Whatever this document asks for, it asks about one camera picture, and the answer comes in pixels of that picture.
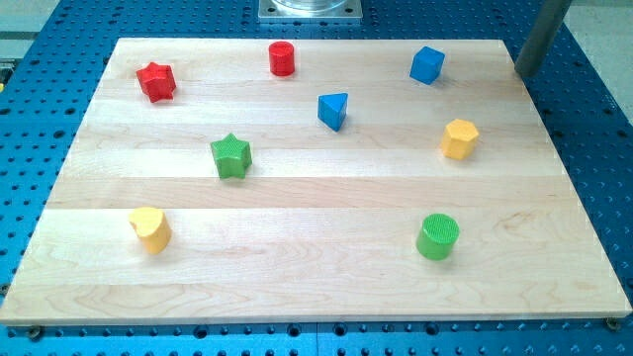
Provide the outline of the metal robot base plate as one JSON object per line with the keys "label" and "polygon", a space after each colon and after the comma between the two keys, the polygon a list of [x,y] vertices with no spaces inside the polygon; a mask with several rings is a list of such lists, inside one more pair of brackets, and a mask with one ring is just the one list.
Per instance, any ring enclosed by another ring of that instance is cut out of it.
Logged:
{"label": "metal robot base plate", "polygon": [[361,0],[259,0],[260,20],[360,20]]}

